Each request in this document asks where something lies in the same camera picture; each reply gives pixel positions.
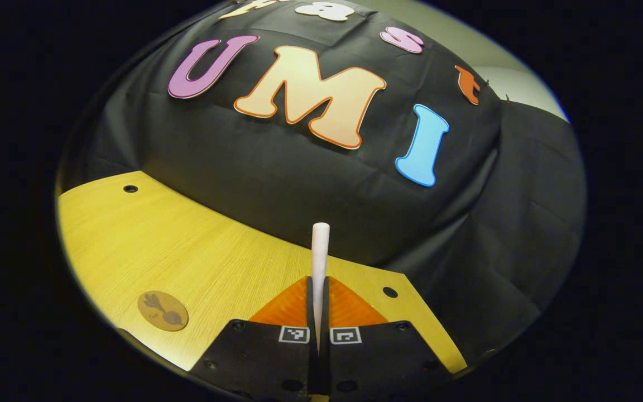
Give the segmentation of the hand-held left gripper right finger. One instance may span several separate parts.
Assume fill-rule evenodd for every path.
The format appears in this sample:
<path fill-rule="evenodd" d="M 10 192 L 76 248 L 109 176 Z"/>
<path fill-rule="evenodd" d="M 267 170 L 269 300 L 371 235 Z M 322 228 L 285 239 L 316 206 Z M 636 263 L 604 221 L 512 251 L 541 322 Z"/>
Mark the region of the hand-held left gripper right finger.
<path fill-rule="evenodd" d="M 450 381 L 450 363 L 420 318 L 383 312 L 329 277 L 321 319 L 323 390 L 332 400 L 424 400 Z"/>

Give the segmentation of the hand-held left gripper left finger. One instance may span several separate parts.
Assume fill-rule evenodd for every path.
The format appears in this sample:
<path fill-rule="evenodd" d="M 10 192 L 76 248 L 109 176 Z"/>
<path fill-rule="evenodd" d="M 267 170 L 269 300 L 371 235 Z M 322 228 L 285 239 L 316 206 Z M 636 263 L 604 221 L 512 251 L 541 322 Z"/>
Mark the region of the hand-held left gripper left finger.
<path fill-rule="evenodd" d="M 316 354 L 313 280 L 284 292 L 297 298 L 302 323 L 232 319 L 190 371 L 191 376 L 243 400 L 308 400 L 309 364 Z"/>

